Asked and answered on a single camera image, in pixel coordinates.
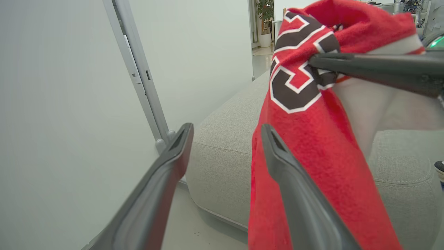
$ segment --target gray floor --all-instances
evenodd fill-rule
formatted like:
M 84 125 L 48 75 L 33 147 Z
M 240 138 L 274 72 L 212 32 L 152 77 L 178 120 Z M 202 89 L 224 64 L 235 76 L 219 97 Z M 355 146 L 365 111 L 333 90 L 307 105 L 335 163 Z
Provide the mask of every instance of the gray floor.
M 247 233 L 202 212 L 186 188 L 177 187 L 162 250 L 245 250 Z M 444 218 L 432 250 L 444 249 Z

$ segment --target red fabric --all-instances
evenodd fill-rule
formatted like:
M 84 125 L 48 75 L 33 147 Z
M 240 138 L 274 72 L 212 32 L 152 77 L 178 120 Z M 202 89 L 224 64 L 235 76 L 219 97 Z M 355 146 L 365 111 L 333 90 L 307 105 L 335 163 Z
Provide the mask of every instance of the red fabric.
M 327 27 L 343 24 L 344 29 L 334 33 L 341 52 L 365 53 L 416 33 L 409 14 L 392 16 L 357 1 L 323 0 L 289 11 L 311 15 Z M 279 34 L 294 29 L 294 25 L 284 20 Z M 328 31 L 326 28 L 311 39 Z M 274 69 L 283 65 L 297 72 L 315 53 L 312 43 L 275 52 L 280 62 Z M 306 76 L 296 74 L 295 79 L 292 84 L 300 87 Z M 306 111 L 296 113 L 287 113 L 273 102 L 270 91 L 266 95 L 252 139 L 251 250 L 292 249 L 279 187 L 266 168 L 260 135 L 264 123 L 281 135 L 364 250 L 401 249 L 341 102 L 327 89 L 321 90 L 321 97 Z

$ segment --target potted plant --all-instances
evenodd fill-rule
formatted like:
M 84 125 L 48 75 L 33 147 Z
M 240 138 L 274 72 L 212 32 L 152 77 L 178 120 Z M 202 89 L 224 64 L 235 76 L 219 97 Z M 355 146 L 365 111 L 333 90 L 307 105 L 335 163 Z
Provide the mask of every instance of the potted plant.
M 271 44 L 271 21 L 274 18 L 273 0 L 258 0 L 256 8 L 262 20 L 262 34 L 259 36 L 259 44 L 262 48 L 266 48 Z

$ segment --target printed number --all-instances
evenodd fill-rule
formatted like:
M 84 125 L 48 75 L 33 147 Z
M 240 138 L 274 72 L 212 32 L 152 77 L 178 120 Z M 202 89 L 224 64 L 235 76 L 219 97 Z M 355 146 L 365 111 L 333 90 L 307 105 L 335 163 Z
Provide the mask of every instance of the printed number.
M 302 25 L 282 32 L 277 38 L 275 56 L 270 70 L 270 95 L 271 99 L 287 113 L 295 113 L 305 111 L 315 103 L 321 97 L 319 89 L 330 88 L 335 83 L 337 74 L 313 69 L 307 62 L 291 69 L 285 68 L 279 65 L 279 53 L 298 49 L 307 43 L 311 43 L 319 53 L 339 52 L 340 46 L 331 31 L 313 42 L 311 38 L 327 28 L 312 17 L 287 12 L 284 20 L 289 23 L 299 20 Z M 300 80 L 301 74 L 305 75 L 304 77 L 308 80 L 300 87 L 296 87 L 292 84 L 292 80 L 296 75 Z

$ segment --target white wall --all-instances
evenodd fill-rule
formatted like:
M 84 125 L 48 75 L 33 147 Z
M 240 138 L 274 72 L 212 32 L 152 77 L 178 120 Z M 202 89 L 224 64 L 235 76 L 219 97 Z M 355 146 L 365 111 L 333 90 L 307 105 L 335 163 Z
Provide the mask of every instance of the white wall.
M 282 20 L 283 10 L 285 8 L 305 8 L 316 0 L 274 0 L 274 19 Z
M 130 0 L 170 129 L 199 125 L 252 81 L 246 0 Z
M 0 4 L 0 249 L 79 250 L 156 158 L 101 0 Z

